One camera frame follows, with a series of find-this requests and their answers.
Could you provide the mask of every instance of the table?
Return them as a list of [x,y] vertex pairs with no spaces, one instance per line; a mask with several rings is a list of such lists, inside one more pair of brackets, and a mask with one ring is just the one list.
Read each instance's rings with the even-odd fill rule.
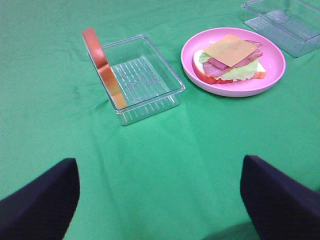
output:
[[[184,74],[194,34],[250,30],[241,0],[1,1],[0,199],[63,158],[76,158],[80,199],[66,240],[200,240],[249,222],[242,160],[258,155],[320,187],[319,49],[294,58],[268,91],[208,93]],[[121,126],[87,55],[147,35],[183,80],[181,104]]]

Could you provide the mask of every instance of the sandwich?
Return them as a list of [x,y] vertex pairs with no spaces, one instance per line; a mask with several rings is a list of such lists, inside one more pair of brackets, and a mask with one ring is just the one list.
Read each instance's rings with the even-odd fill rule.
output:
[[248,79],[263,79],[266,69],[259,61],[262,44],[227,35],[194,53],[192,67],[196,76],[207,84],[227,84]]

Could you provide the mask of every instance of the plastic tray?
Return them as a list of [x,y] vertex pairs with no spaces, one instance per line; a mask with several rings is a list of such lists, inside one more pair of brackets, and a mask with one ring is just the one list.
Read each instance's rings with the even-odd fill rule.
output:
[[[128,125],[180,104],[185,85],[145,35],[101,46],[126,107],[117,109],[100,74],[100,80],[122,125]],[[88,53],[95,69],[92,56]]]
[[251,0],[245,23],[278,47],[300,57],[320,48],[320,9],[318,0]]

